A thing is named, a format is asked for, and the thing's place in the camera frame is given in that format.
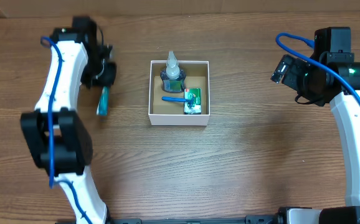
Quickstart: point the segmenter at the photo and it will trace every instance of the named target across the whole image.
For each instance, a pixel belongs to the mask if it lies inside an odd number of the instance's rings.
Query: blue toothbrush
[[[188,107],[190,107],[190,108],[192,108],[192,105],[194,104],[194,98],[195,98],[194,96],[192,96],[191,99],[176,98],[176,97],[170,97],[170,96],[162,96],[163,101],[188,103]]]
[[[108,114],[108,100],[110,96],[110,88],[104,86],[101,93],[100,102],[97,107],[97,115],[106,116]]]

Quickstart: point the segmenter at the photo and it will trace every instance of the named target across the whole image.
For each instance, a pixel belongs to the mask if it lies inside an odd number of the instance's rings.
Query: clear bottle
[[[163,90],[168,93],[182,93],[186,88],[184,80],[186,73],[179,68],[179,62],[174,56],[173,51],[169,52],[166,68],[161,71],[161,79],[163,82]]]

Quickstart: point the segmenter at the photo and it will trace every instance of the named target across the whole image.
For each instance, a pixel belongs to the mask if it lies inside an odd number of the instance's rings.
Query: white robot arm
[[[97,45],[97,25],[89,17],[74,17],[71,28],[55,29],[51,37],[63,59],[52,103],[54,130],[54,182],[64,190],[77,224],[106,224],[110,215],[98,195],[90,171],[92,140],[77,116],[81,83],[109,88],[115,79],[114,64],[107,62],[111,47]],[[35,111],[21,115],[21,128],[37,167],[49,173],[47,112],[53,84],[59,69],[59,56],[51,46],[52,61],[47,82]]]
[[[330,101],[341,136],[346,169],[346,206],[360,206],[360,107],[352,95],[339,93]],[[288,224],[319,224],[321,210],[291,208]]]

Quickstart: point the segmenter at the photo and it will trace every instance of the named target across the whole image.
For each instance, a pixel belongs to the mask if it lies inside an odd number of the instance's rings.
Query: cable
[[[53,110],[53,102],[55,101],[55,98],[54,98],[55,91],[57,90],[58,80],[60,79],[60,74],[61,74],[62,62],[64,60],[62,60],[61,51],[57,47],[57,45],[54,43],[54,41],[52,41],[48,37],[42,37],[40,39],[40,42],[44,47],[46,47],[46,45],[43,44],[43,40],[48,41],[50,43],[50,46],[53,46],[53,48],[55,49],[55,51],[57,52],[57,55],[58,55],[57,74],[55,75],[55,80],[54,80],[53,88],[51,89],[49,105],[48,105],[48,109],[47,109],[47,122],[49,125],[49,145],[50,145],[50,181],[49,181],[49,185],[50,185],[50,188],[53,188],[55,170],[54,170],[54,127],[53,127],[53,112],[52,112],[52,110]]]
[[[315,100],[311,100],[311,101],[308,101],[308,102],[304,102],[304,103],[301,103],[301,102],[299,102],[298,100],[299,100],[299,98],[301,98],[303,95],[297,95],[296,97],[295,97],[295,102],[297,103],[297,104],[301,104],[301,105],[310,105],[310,104],[313,104],[313,103],[317,103],[317,102],[319,102],[320,100],[322,100],[323,99],[323,97],[319,97],[319,98],[317,98],[317,99],[315,99]]]
[[[75,201],[75,205],[78,208],[80,214],[82,214],[82,217],[84,217],[87,221],[88,224],[93,224],[92,221],[90,220],[90,218],[86,215],[86,212],[83,211],[83,209],[81,208],[80,204],[79,204],[79,200],[78,200],[78,195],[76,194],[76,190],[75,187],[73,187],[73,184],[71,182],[69,182],[68,180],[59,180],[56,183],[65,183],[68,185],[68,187],[70,188],[70,190],[72,191],[73,194],[73,200]]]
[[[105,59],[103,59],[102,64],[103,64],[103,69],[101,69],[101,71],[100,71],[100,73],[99,73],[98,75],[94,76],[94,79],[100,78],[100,76],[104,73],[104,69],[105,69]]]
[[[304,56],[301,53],[298,53],[292,49],[290,49],[289,47],[285,46],[283,43],[281,43],[280,41],[280,37],[285,36],[285,37],[289,37],[292,39],[296,39],[296,40],[302,40],[304,41],[309,47],[311,47],[311,42],[310,41],[306,41],[305,38],[303,37],[298,37],[295,35],[291,35],[291,34],[287,34],[287,33],[280,33],[277,35],[277,37],[275,38],[275,42],[278,44],[278,46],[280,46],[282,49],[284,49],[285,51],[287,51],[288,53],[302,59],[305,60],[306,62],[317,66],[320,69],[323,69],[324,71],[330,73],[332,76],[334,76],[341,84],[342,86],[350,93],[354,96],[354,98],[356,99],[358,105],[360,106],[360,96],[356,93],[356,91],[353,89],[353,87],[346,81],[344,80],[340,75],[338,75],[336,72],[334,72],[332,69],[328,68],[327,66],[323,65],[322,63],[319,63],[311,58],[308,58],[307,56]]]
[[[101,33],[101,47],[104,47],[104,34],[103,34],[103,30],[101,29],[100,26],[98,26],[98,29],[100,30],[100,33]]]

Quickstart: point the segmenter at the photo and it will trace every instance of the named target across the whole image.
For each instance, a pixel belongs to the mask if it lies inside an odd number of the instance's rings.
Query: blue handle
[[[187,99],[170,97],[170,96],[162,96],[162,100],[164,100],[164,101],[169,101],[169,102],[181,102],[181,103],[188,102]]]
[[[110,96],[109,87],[104,86],[101,93],[100,102],[97,107],[97,115],[106,116],[108,114],[108,100]]]

